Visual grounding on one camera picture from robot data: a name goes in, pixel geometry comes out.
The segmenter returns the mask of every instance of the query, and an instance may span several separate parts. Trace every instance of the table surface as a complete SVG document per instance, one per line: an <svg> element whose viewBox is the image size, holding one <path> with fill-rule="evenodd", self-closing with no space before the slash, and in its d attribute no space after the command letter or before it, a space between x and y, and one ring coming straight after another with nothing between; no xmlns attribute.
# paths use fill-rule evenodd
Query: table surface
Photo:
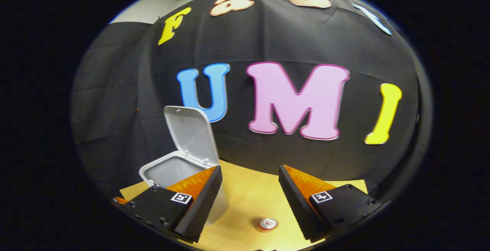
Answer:
<svg viewBox="0 0 490 251"><path fill-rule="evenodd" d="M204 226L199 242L192 246L206 251L297 251L313 245L304 239L299 229L279 184L279 176L222 160L219 163L222 166L222 187L228 206L221 218ZM367 193L363 180L327 182L334 186L350 183ZM122 189L121 194L130 200L147 188L148 185L143 181ZM277 228L269 233L258 232L257 223L262 218L274 218L278 222Z"/></svg>

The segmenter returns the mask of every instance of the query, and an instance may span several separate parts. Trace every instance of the blue letter u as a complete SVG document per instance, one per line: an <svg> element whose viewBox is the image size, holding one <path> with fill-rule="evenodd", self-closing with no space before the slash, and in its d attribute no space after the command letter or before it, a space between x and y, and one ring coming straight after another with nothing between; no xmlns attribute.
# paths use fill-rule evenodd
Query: blue letter u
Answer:
<svg viewBox="0 0 490 251"><path fill-rule="evenodd" d="M221 120L226 114L226 85L224 75L230 71L230 65L219 63L208 65L204 68L204 74L209 77L211 86L211 98L213 106L202 108L198 102L196 91L196 78L199 71L196 69L186 69L177 74L177 80L180 82L180 91L182 92L182 102L189 108L198 108L208 117L210 122Z"/></svg>

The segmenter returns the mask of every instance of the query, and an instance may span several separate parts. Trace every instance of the letter m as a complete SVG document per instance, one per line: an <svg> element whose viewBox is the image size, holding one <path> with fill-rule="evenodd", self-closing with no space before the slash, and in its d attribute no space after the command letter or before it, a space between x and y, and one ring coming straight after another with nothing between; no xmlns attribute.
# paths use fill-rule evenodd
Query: letter m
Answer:
<svg viewBox="0 0 490 251"><path fill-rule="evenodd" d="M335 65L317 65L298 93L284 68L276 62L260 62L247 67L255 81L255 119L248 124L251 131L274 134L278 126L272 121L273 109L285 134L293 134L303 118L303 137L317 140L338 138L336 128L343 86L349 71Z"/></svg>

